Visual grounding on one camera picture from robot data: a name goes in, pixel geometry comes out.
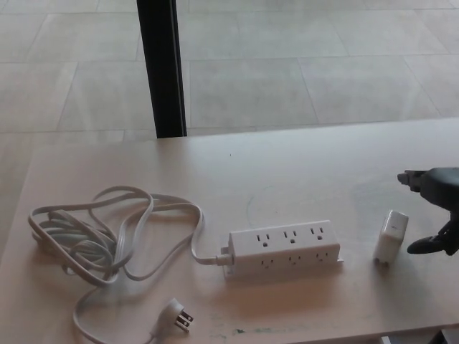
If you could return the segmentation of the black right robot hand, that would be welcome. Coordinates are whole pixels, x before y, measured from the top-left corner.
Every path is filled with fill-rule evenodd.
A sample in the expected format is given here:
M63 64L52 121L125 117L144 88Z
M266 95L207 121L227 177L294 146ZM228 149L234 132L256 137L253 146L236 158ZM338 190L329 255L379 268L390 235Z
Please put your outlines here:
M432 254L444 251L453 256L458 251L458 168L437 167L428 171L406 170L397 180L419 193L429 203L450 213L449 221L435 235L419 239L408 246L409 254Z

